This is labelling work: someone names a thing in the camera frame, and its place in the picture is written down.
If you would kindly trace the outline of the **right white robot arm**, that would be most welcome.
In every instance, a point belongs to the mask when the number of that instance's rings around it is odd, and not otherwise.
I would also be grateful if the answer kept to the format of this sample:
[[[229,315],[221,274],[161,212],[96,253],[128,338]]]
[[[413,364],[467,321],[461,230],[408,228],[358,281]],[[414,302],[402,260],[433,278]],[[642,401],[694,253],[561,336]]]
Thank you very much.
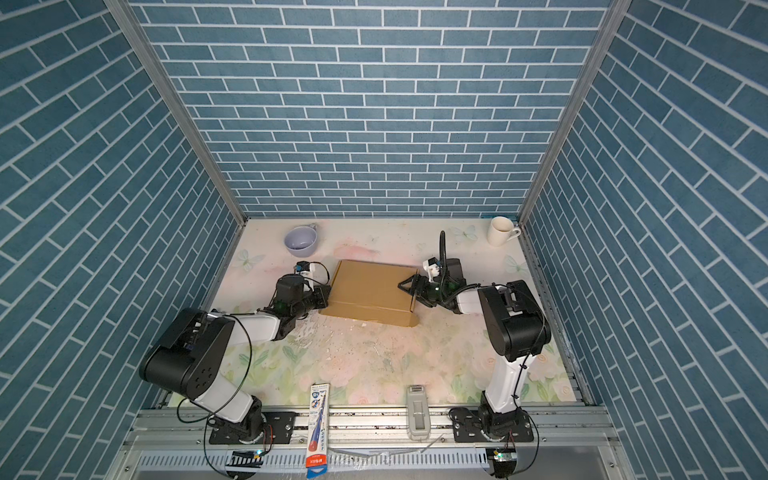
[[[491,439],[526,438],[533,423],[521,407],[522,389],[534,357],[551,341],[549,323],[523,280],[469,283],[458,259],[431,258],[425,275],[414,274],[398,289],[428,308],[455,314],[480,313],[498,355],[477,416],[481,431]]]

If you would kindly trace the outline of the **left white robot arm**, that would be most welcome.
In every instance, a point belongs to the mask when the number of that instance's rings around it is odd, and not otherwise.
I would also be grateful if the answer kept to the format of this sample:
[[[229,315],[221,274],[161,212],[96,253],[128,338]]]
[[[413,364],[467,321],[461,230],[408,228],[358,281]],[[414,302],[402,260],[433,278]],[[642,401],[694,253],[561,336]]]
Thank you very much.
[[[267,307],[244,315],[185,308],[145,355],[139,377],[206,410],[244,441],[261,435],[261,401],[220,373],[228,348],[284,339],[298,320],[328,306],[331,286],[292,273],[278,279]]]

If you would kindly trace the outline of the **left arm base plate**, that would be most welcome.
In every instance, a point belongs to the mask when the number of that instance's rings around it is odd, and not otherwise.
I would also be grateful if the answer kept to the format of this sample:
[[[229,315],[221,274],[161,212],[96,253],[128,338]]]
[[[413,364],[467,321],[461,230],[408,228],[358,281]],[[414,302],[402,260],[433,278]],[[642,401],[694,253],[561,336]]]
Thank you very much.
[[[208,423],[212,429],[208,440],[212,445],[288,444],[296,417],[295,412],[261,410],[250,412],[239,423],[213,417]]]

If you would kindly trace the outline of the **brown cardboard box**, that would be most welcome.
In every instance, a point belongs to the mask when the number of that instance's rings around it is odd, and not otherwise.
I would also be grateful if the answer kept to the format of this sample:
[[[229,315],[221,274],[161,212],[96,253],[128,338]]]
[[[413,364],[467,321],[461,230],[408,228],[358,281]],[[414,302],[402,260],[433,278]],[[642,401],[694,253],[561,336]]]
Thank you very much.
[[[320,311],[331,317],[415,327],[415,299],[398,285],[417,274],[413,266],[341,260],[332,284],[328,306]]]

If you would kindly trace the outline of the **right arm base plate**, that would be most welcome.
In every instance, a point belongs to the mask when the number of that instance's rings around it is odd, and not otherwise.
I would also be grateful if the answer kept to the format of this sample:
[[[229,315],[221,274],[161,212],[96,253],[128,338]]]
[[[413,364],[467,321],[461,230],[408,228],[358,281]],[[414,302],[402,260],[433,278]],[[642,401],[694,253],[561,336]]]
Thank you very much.
[[[534,441],[533,423],[522,408],[496,413],[484,405],[478,410],[454,407],[448,417],[457,443]]]

